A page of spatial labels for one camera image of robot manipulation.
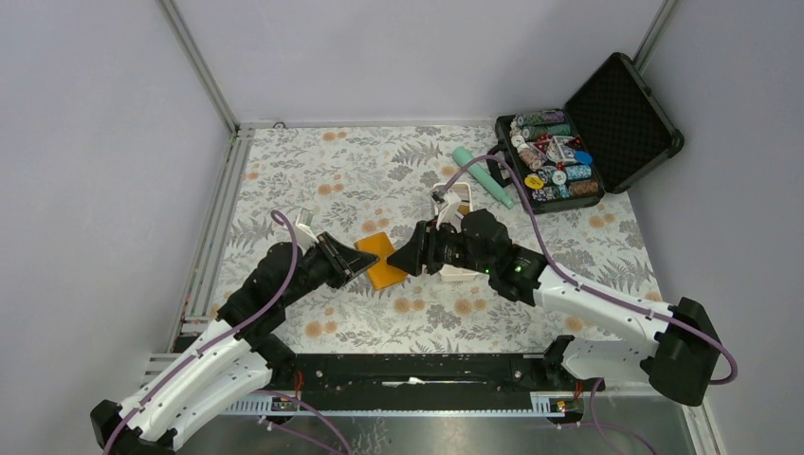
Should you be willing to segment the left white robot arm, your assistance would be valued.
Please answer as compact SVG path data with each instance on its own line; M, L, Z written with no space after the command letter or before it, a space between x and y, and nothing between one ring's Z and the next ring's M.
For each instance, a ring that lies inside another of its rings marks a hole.
M274 330L286 308L323 285L339 289L378 262L322 233L307 249L277 243L215 320L169 367L121 402L90 413L106 454L175 454L196 431L252 391L293 380L290 350Z

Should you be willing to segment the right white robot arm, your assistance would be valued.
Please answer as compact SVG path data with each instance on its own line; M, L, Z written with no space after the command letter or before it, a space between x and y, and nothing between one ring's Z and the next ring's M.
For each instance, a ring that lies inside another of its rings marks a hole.
M411 276L434 274L446 265L483 273L506 300L575 316L615 335L608 341L558 337L544 354L543 375L553 389L566 391L579 379L641 382L676 403L697 407L716 383L722 344L701 303L642 300L584 282L514 243L486 209L465 215L460 227L418 222L387 263Z

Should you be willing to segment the orange leather card holder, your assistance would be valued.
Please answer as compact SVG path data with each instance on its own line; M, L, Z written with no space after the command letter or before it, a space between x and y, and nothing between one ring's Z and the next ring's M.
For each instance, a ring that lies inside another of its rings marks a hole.
M374 290L379 291L402 283L408 277L406 272L388 265L387 259L395 252L395 248L385 232L360 239L355 242L355 247L358 251L378 257L378 262L366 272Z

